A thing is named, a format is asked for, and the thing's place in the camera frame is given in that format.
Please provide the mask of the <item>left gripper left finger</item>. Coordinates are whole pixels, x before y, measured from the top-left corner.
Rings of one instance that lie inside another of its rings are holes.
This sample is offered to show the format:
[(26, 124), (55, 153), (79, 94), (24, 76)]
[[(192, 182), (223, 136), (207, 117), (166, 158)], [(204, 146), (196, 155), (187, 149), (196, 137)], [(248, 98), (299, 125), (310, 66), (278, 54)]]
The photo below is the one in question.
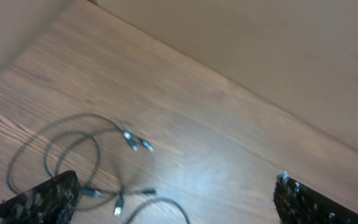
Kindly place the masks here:
[(65, 171), (0, 203), (0, 224), (70, 223), (79, 194), (76, 172)]

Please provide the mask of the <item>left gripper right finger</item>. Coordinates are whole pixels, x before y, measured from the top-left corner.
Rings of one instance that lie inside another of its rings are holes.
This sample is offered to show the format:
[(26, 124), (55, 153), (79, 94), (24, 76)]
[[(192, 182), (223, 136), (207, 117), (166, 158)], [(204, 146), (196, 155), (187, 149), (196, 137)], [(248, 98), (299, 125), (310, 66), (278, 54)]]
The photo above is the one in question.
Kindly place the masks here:
[(358, 224), (358, 213), (291, 178), (276, 176), (273, 202), (281, 224)]

